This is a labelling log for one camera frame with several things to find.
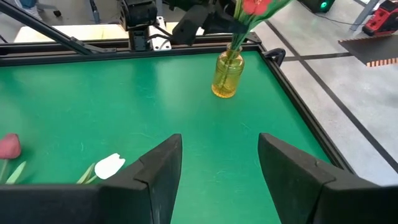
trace white tulip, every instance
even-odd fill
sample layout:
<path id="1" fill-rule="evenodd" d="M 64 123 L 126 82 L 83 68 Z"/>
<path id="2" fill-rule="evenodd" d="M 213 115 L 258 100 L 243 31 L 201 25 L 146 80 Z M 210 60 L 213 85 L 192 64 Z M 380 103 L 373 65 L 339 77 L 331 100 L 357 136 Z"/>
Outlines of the white tulip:
<path id="1" fill-rule="evenodd" d="M 125 162 L 126 160 L 121 159 L 118 153 L 114 153 L 95 164 L 95 175 L 100 179 L 107 179 L 117 173 Z"/>

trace black line on floor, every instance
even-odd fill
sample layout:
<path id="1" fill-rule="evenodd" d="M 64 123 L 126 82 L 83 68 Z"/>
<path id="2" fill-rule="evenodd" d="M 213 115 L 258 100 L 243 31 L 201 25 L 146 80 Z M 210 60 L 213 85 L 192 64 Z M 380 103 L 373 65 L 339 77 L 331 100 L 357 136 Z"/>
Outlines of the black line on floor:
<path id="1" fill-rule="evenodd" d="M 362 2 L 361 0 L 354 0 L 354 2 L 360 4 L 360 5 L 363 6 L 363 7 L 366 6 L 366 3 L 365 3 L 365 2 Z"/>
<path id="2" fill-rule="evenodd" d="M 326 58 L 340 58 L 340 57 L 349 57 L 353 56 L 349 52 L 344 53 L 335 53 L 335 54 L 323 54 L 323 55 L 303 55 L 300 56 L 302 60 L 315 60 L 315 59 L 326 59 Z"/>
<path id="3" fill-rule="evenodd" d="M 309 64 L 303 59 L 293 46 L 287 41 L 287 39 L 272 25 L 269 21 L 266 21 L 269 28 L 278 36 L 280 41 L 298 58 L 299 62 L 307 70 L 307 72 L 317 81 L 327 95 L 336 103 L 336 105 L 342 110 L 342 112 L 348 117 L 348 119 L 355 125 L 355 127 L 362 133 L 362 135 L 371 143 L 375 150 L 388 162 L 388 164 L 398 173 L 398 163 L 394 158 L 383 148 L 383 146 L 377 141 L 377 139 L 361 124 L 361 122 L 355 117 L 355 115 L 347 108 L 346 105 L 335 95 L 335 93 L 328 87 L 328 85 L 320 78 L 320 76 L 309 66 Z"/>

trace green leaf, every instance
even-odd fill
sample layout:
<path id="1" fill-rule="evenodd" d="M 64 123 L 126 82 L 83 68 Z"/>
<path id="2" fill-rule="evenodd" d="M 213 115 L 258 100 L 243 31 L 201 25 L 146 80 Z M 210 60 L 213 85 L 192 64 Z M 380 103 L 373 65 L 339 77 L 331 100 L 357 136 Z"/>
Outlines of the green leaf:
<path id="1" fill-rule="evenodd" d="M 89 168 L 86 170 L 86 172 L 80 177 L 80 179 L 77 181 L 76 184 L 83 184 L 87 179 L 90 178 L 91 173 L 93 172 L 95 163 L 93 163 Z"/>
<path id="2" fill-rule="evenodd" d="M 15 184 L 18 177 L 21 175 L 26 165 L 26 161 L 19 164 L 19 166 L 15 169 L 15 171 L 11 174 L 11 176 L 7 179 L 6 184 Z"/>
<path id="3" fill-rule="evenodd" d="M 90 180 L 87 180 L 87 181 L 85 182 L 85 184 L 91 183 L 91 182 L 94 181 L 96 178 L 97 178 L 97 175 L 94 175 L 92 178 L 90 178 Z"/>

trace green tabletop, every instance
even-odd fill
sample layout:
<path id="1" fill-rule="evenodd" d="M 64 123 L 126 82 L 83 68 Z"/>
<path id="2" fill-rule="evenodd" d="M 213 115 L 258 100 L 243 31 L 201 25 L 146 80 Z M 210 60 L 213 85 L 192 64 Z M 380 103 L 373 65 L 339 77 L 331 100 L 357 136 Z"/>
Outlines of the green tabletop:
<path id="1" fill-rule="evenodd" d="M 173 133 L 183 164 L 173 224 L 280 223 L 257 155 L 270 133 L 326 160 L 257 52 L 217 98 L 218 54 L 0 68 L 0 136 L 17 133 L 20 184 L 74 183 L 114 152 L 126 165 Z"/>

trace gray floor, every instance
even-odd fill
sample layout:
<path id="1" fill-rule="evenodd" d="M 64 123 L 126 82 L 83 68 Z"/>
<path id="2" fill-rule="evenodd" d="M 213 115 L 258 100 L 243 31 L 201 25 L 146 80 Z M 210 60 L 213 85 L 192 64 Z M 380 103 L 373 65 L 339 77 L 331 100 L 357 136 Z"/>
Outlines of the gray floor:
<path id="1" fill-rule="evenodd" d="M 94 23 L 87 0 L 40 2 L 56 5 L 63 14 L 57 19 L 50 11 L 42 13 L 44 21 L 50 25 Z M 117 20 L 115 0 L 96 2 L 103 22 Z M 336 0 L 325 16 L 352 23 L 362 9 L 354 0 Z M 166 8 L 164 14 L 167 21 L 178 21 L 183 12 L 171 13 Z M 292 1 L 269 22 L 277 33 L 266 23 L 259 24 L 254 30 L 267 49 L 282 47 L 287 56 L 342 53 L 346 50 L 338 40 L 365 37 L 360 31 L 349 31 L 347 24 L 312 14 L 297 1 Z M 7 40 L 13 40 L 21 26 L 0 14 L 0 34 Z M 365 179 L 379 185 L 398 184 L 397 172 L 375 149 L 378 147 L 375 142 L 379 143 L 398 161 L 398 65 L 368 68 L 354 57 L 307 60 L 306 63 L 316 73 L 318 81 L 299 61 L 284 62 L 282 70 L 347 161 Z M 374 138 L 373 141 L 368 135 L 364 136 L 364 131 L 358 129 L 358 124 L 352 122 L 341 105 L 339 107 L 330 97 L 330 92 L 328 94 L 318 82 L 327 85 Z"/>

